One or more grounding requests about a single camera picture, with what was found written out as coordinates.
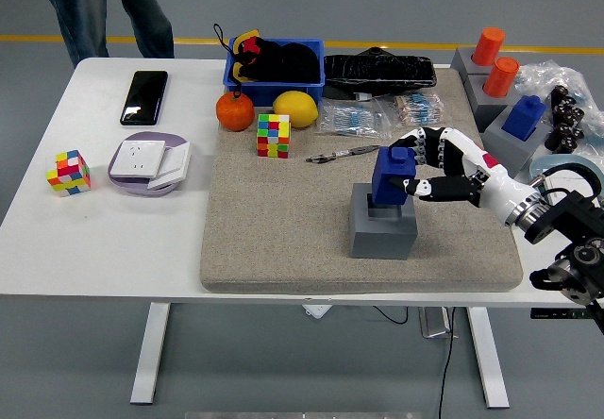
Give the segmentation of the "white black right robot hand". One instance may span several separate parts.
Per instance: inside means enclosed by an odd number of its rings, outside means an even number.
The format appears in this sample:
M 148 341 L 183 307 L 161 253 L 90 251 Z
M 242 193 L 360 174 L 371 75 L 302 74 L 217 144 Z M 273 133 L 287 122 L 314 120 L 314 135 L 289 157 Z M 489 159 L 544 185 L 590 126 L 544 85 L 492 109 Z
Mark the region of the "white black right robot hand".
M 509 176 L 495 157 L 451 127 L 419 127 L 393 142 L 390 150 L 411 150 L 417 165 L 444 172 L 429 179 L 397 179 L 391 183 L 406 194 L 427 202 L 467 201 L 490 210 L 505 226 L 519 226 L 540 204 L 529 185 Z

